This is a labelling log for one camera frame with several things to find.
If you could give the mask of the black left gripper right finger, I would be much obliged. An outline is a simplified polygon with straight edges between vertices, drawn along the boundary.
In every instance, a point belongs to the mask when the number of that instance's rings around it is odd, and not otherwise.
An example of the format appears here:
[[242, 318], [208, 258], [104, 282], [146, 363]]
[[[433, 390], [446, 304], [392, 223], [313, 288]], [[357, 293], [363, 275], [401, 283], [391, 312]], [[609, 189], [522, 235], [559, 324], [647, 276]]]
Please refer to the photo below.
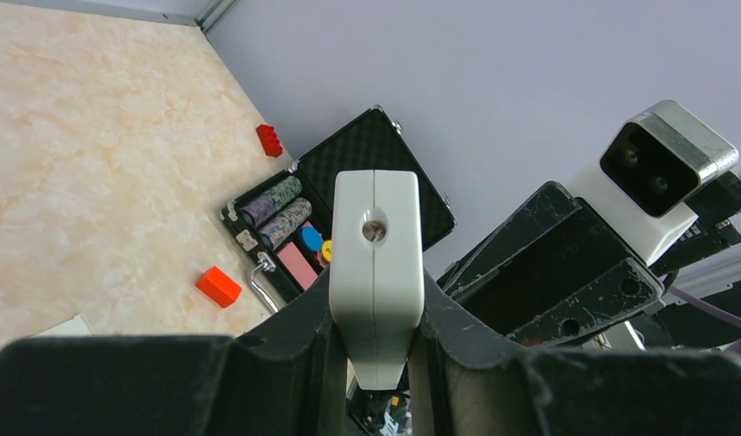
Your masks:
[[527, 348], [426, 276], [409, 358], [418, 435], [741, 435], [741, 356]]

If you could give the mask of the white remote control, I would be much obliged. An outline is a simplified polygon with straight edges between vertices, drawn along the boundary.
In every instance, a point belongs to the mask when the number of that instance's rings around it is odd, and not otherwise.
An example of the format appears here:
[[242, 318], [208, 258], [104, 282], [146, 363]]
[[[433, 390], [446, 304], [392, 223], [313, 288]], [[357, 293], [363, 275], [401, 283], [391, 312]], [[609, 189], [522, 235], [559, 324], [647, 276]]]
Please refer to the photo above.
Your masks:
[[357, 383], [397, 387], [424, 309], [418, 177], [390, 170], [337, 175], [329, 301]]

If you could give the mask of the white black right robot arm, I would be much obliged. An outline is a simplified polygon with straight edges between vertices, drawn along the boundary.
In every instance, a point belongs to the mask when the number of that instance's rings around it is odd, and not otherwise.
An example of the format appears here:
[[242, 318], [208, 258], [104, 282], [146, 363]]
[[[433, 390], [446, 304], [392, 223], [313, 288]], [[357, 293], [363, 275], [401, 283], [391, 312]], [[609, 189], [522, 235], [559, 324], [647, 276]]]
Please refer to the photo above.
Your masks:
[[653, 263], [583, 199], [547, 182], [439, 279], [451, 299], [524, 346], [579, 345], [665, 293], [664, 277], [741, 243], [741, 179], [720, 176], [690, 199], [697, 215]]

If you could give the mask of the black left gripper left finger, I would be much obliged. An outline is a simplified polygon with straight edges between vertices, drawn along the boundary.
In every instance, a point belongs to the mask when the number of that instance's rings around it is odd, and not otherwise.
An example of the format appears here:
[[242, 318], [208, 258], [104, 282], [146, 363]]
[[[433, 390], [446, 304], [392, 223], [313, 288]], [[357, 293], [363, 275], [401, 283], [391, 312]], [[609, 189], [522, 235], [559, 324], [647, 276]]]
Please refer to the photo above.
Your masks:
[[329, 276], [249, 332], [34, 337], [0, 351], [0, 435], [341, 435]]

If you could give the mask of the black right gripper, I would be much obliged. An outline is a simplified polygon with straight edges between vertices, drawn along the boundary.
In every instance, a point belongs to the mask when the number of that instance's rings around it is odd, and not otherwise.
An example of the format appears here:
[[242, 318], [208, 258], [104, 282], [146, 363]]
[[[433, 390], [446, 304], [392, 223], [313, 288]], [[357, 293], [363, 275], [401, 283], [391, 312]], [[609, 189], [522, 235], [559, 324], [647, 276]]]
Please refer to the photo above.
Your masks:
[[438, 284], [493, 331], [538, 347], [581, 343], [664, 290], [618, 233], [557, 182], [540, 186]]

